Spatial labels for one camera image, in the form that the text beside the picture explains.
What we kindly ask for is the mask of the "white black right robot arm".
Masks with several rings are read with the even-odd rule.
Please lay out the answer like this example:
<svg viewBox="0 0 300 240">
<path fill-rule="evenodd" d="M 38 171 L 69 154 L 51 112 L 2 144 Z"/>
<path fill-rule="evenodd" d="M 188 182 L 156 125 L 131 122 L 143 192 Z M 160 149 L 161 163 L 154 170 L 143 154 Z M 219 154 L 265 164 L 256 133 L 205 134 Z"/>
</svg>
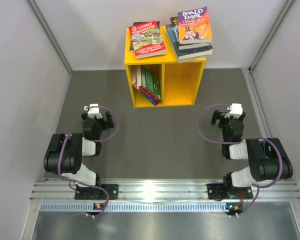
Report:
<svg viewBox="0 0 300 240">
<path fill-rule="evenodd" d="M 253 199 L 251 185 L 267 180 L 286 180 L 293 175 L 291 161 L 278 138 L 242 139 L 245 116 L 245 112 L 234 116 L 219 110 L 213 112 L 211 124 L 219 121 L 218 128 L 222 131 L 223 157 L 227 160 L 247 160 L 248 167 L 228 173 L 222 183 L 209 183 L 207 191 L 210 200 Z"/>
</svg>

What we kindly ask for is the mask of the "purple Roald Dahl book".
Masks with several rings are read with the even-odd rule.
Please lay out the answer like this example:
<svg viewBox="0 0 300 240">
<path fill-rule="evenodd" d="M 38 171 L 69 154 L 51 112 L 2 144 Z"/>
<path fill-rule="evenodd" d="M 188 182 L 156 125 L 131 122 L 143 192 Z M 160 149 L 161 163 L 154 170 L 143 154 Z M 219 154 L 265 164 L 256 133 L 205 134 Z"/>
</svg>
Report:
<svg viewBox="0 0 300 240">
<path fill-rule="evenodd" d="M 210 44 L 213 39 L 208 8 L 180 11 L 178 18 L 178 38 L 181 44 Z"/>
</svg>

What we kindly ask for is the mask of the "black blue treehouse book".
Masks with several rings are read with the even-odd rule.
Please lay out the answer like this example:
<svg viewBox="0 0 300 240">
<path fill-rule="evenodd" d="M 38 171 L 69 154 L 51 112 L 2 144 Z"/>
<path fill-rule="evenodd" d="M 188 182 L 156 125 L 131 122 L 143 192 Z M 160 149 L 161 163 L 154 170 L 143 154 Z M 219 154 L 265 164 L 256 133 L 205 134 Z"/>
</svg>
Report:
<svg viewBox="0 0 300 240">
<path fill-rule="evenodd" d="M 196 49 L 201 47 L 207 47 L 210 43 L 179 43 L 179 28 L 178 28 L 178 17 L 174 16 L 170 18 L 175 37 L 177 39 L 177 45 L 179 50 L 189 50 L 189 49 Z"/>
</svg>

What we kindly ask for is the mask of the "red 13-storey treehouse book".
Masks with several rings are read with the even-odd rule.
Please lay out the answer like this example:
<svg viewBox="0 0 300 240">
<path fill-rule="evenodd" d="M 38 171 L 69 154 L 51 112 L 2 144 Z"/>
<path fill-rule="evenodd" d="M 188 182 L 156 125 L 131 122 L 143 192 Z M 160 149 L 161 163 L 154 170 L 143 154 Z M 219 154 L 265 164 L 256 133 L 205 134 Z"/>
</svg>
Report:
<svg viewBox="0 0 300 240">
<path fill-rule="evenodd" d="M 157 21 L 149 21 L 128 28 L 136 59 L 166 54 L 166 46 Z"/>
</svg>

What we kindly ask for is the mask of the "teal paperback book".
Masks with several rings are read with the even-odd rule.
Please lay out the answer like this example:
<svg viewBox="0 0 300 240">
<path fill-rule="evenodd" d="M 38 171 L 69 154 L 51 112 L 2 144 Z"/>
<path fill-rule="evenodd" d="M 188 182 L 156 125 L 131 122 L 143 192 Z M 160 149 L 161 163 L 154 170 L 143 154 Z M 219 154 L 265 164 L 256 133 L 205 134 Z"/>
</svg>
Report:
<svg viewBox="0 0 300 240">
<path fill-rule="evenodd" d="M 190 57 L 190 58 L 183 58 L 183 59 L 178 59 L 177 62 L 179 64 L 181 63 L 187 63 L 187 62 L 192 62 L 192 61 L 202 61 L 206 57 L 205 56 L 200 56 L 200 57 Z"/>
</svg>

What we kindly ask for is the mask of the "dark blue paperback book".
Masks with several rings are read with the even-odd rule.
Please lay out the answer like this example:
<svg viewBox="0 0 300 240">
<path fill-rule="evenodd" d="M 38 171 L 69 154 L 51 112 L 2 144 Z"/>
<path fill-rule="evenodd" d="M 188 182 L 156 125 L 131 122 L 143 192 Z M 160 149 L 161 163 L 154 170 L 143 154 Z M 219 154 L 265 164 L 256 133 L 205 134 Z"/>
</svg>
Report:
<svg viewBox="0 0 300 240">
<path fill-rule="evenodd" d="M 205 47 L 194 48 L 194 49 L 179 50 L 177 38 L 176 38 L 175 32 L 173 30 L 173 26 L 171 24 L 168 24 L 165 26 L 165 28 L 166 28 L 166 36 L 169 40 L 169 43 L 172 47 L 172 50 L 173 50 L 174 55 L 177 60 L 200 57 L 200 56 L 206 57 L 206 56 L 212 54 L 213 47 L 211 45 L 205 46 Z"/>
</svg>

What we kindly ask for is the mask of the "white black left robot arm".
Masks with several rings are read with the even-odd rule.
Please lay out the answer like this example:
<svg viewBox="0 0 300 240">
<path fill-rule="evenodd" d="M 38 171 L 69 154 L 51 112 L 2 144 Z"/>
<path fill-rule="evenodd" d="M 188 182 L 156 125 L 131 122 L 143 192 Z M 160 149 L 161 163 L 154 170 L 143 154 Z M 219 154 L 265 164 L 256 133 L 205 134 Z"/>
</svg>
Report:
<svg viewBox="0 0 300 240">
<path fill-rule="evenodd" d="M 101 133 L 114 128 L 112 115 L 106 118 L 98 110 L 81 114 L 83 132 L 55 133 L 46 150 L 43 167 L 47 173 L 54 173 L 61 179 L 74 184 L 75 200 L 116 200 L 119 185 L 102 183 L 101 177 L 83 164 L 83 157 L 97 157 L 102 148 Z"/>
</svg>

